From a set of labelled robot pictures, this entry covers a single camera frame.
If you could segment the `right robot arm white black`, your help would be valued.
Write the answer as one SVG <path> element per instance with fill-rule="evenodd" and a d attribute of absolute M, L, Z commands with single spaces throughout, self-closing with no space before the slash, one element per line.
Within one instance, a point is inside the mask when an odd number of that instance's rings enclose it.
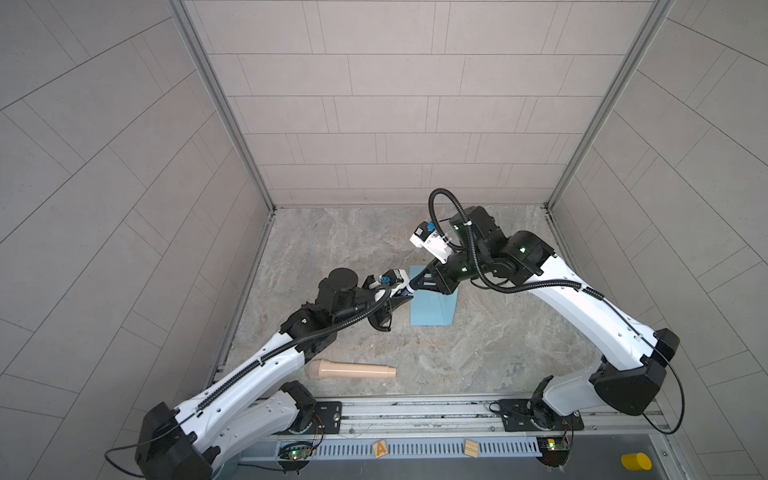
<path fill-rule="evenodd" d="M 504 234 L 481 206 L 465 208 L 445 188 L 427 201 L 430 219 L 412 242 L 434 259 L 409 283 L 412 291 L 453 294 L 463 282 L 499 294 L 532 293 L 598 348 L 594 365 L 566 376 L 547 376 L 528 400 L 523 418 L 541 430 L 583 409 L 601 405 L 642 416 L 655 400 L 680 344 L 669 328 L 653 330 L 631 318 L 582 280 L 536 234 Z"/>

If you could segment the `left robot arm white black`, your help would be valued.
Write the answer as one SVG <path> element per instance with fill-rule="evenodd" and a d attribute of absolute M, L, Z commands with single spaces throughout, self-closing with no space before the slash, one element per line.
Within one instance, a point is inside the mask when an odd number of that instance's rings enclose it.
<path fill-rule="evenodd" d="M 410 301 L 403 269 L 361 282 L 348 268 L 318 284 L 315 301 L 292 313 L 250 359 L 201 393 L 169 407 L 159 403 L 143 419 L 139 440 L 128 445 L 139 479 L 212 479 L 257 440 L 309 427 L 316 401 L 298 381 L 302 369 L 339 331 L 371 318 L 384 324 Z"/>

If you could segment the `teal paper envelope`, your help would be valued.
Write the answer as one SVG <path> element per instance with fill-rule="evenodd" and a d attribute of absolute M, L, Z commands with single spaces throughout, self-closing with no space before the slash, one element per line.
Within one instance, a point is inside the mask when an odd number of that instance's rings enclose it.
<path fill-rule="evenodd" d="M 427 290 L 418 290 L 410 302 L 410 323 L 412 326 L 450 326 L 457 307 L 458 290 L 443 294 L 437 288 L 437 281 L 427 274 L 422 280 Z"/>

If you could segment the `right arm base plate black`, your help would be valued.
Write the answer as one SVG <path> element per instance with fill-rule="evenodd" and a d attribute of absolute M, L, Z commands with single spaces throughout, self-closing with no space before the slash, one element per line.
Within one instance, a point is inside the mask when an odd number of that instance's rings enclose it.
<path fill-rule="evenodd" d="M 545 413 L 543 419 L 536 420 L 527 399 L 500 399 L 491 402 L 488 410 L 502 420 L 505 432 L 566 432 L 585 428 L 578 413 L 565 417 Z"/>

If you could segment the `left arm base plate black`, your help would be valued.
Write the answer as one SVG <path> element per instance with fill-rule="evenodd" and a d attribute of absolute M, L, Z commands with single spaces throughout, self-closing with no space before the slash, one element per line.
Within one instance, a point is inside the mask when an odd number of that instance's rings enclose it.
<path fill-rule="evenodd" d="M 338 434 L 342 418 L 342 403 L 339 401 L 316 402 L 312 409 L 303 407 L 297 418 L 287 429 L 291 435 Z"/>

